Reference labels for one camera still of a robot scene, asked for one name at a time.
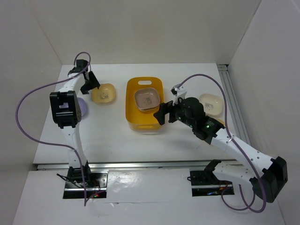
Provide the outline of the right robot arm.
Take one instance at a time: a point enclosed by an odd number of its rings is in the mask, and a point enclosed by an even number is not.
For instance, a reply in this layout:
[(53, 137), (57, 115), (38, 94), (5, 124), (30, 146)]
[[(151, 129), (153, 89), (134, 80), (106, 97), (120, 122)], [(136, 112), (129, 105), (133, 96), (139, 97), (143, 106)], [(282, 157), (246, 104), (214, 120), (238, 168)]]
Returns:
[(226, 180), (249, 185), (256, 196), (268, 203), (275, 201), (287, 183), (287, 162), (282, 157), (266, 155), (227, 131), (221, 122), (206, 115), (196, 98), (180, 97), (177, 103), (161, 103), (153, 116), (163, 125), (165, 115), (169, 116), (169, 123), (182, 122), (198, 139), (223, 150), (242, 164), (242, 167), (237, 167), (217, 159), (210, 161), (204, 169), (208, 183)]

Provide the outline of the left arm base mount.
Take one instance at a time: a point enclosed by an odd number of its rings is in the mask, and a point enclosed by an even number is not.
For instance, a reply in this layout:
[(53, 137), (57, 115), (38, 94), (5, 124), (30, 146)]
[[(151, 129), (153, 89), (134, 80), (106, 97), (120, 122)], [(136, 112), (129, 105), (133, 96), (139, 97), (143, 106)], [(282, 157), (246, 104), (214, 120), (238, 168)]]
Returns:
[[(63, 199), (83, 199), (84, 188), (82, 182), (70, 182), (69, 178), (62, 176), (65, 181)], [(86, 184), (87, 199), (104, 199), (107, 197), (108, 172), (93, 172), (90, 181)]]

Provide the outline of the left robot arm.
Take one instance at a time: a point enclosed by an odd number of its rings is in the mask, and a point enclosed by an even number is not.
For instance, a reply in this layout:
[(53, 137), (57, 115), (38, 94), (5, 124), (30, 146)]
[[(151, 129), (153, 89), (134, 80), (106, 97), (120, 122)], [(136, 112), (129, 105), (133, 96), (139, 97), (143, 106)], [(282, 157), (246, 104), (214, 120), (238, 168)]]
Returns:
[(93, 176), (84, 155), (79, 134), (82, 111), (75, 90), (80, 76), (76, 76), (76, 74), (79, 73), (84, 78), (84, 84), (80, 88), (82, 94), (89, 94), (90, 90), (100, 87), (100, 83), (94, 73), (88, 70), (88, 67), (88, 61), (75, 60), (73, 69), (68, 73), (70, 80), (59, 91), (50, 94), (53, 121), (61, 129), (67, 145), (71, 147), (68, 152), (67, 179), (73, 183), (77, 182), (82, 187), (89, 186)]

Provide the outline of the pink panda plate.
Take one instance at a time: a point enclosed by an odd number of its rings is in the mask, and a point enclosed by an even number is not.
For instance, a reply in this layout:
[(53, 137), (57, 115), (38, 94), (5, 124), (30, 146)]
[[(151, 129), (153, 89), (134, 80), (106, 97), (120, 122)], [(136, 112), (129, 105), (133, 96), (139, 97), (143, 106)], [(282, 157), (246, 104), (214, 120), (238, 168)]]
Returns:
[(159, 93), (154, 88), (137, 90), (134, 94), (135, 105), (140, 111), (155, 109), (160, 104)]

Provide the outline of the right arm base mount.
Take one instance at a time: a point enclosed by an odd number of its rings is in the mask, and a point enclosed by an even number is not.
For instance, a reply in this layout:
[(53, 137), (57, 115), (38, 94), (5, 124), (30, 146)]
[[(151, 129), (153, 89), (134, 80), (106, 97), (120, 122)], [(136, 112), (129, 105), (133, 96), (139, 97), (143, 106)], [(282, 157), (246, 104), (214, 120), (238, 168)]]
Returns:
[(187, 180), (191, 184), (192, 196), (217, 196), (225, 190), (225, 195), (234, 195), (230, 181), (218, 180), (204, 170), (191, 170)]

